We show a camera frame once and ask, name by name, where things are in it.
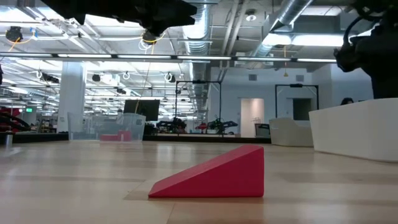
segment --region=red object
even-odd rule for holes
[[[206,123],[202,123],[199,126],[195,127],[195,129],[200,129],[200,130],[204,130],[207,128],[207,124]]]
[[[131,131],[119,131],[120,141],[131,141]]]
[[[0,113],[7,113],[7,114],[12,115],[12,116],[18,116],[18,115],[21,114],[21,112],[19,112],[18,108],[3,108],[3,109],[0,109]],[[5,131],[8,131],[8,130],[10,130],[10,126],[8,124],[0,123],[0,132],[5,132]],[[19,130],[16,129],[16,128],[11,129],[11,131],[13,133],[19,132]]]
[[[264,149],[242,146],[155,183],[149,197],[262,197]]]
[[[99,137],[100,141],[120,141],[120,135],[118,134],[102,134]]]

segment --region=white column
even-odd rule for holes
[[[75,121],[83,119],[86,77],[87,72],[84,62],[63,62],[58,110],[58,133],[68,131],[68,113],[73,113]]]

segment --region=monitor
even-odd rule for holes
[[[160,100],[126,100],[123,113],[136,113],[146,117],[146,121],[157,121]]]

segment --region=doorway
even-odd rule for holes
[[[309,121],[312,111],[312,99],[293,99],[293,119],[295,121]]]
[[[255,124],[264,122],[264,99],[241,99],[241,137],[255,138]]]

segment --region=wooden floor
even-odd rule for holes
[[[0,157],[1,224],[396,224],[398,165],[264,146],[264,198],[148,200],[156,180],[238,147],[16,145]]]

